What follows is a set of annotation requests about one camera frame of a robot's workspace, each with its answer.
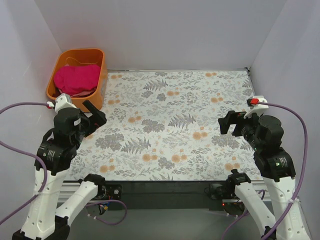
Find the magenta t shirt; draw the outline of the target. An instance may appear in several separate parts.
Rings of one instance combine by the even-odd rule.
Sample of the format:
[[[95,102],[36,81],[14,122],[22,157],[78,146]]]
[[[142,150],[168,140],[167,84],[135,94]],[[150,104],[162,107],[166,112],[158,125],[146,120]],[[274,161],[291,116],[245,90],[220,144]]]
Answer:
[[[96,90],[101,68],[96,64],[63,66],[54,75],[53,82],[61,93],[70,96],[82,91]]]

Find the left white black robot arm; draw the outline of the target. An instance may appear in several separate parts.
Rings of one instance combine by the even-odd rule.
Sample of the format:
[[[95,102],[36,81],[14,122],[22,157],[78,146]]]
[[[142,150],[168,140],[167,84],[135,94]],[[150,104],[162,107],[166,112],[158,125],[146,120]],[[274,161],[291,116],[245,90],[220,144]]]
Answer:
[[[57,206],[64,179],[83,139],[107,122],[106,115],[89,100],[82,104],[90,117],[65,101],[53,119],[54,127],[43,136],[34,163],[34,196],[24,225],[12,239],[65,240],[85,205],[106,196],[105,178],[89,174],[80,180],[78,190],[61,207]]]

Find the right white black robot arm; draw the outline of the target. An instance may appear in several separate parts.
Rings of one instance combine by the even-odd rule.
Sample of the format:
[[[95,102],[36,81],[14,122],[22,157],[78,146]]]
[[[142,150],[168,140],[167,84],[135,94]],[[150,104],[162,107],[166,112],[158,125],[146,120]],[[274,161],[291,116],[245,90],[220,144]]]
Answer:
[[[255,221],[264,240],[308,240],[300,203],[292,199],[296,191],[296,171],[291,156],[281,147],[284,130],[279,119],[270,115],[229,111],[219,118],[220,133],[243,137],[254,150],[253,160],[267,188],[270,211],[253,187],[248,175],[232,169],[227,178],[227,195],[239,198]]]

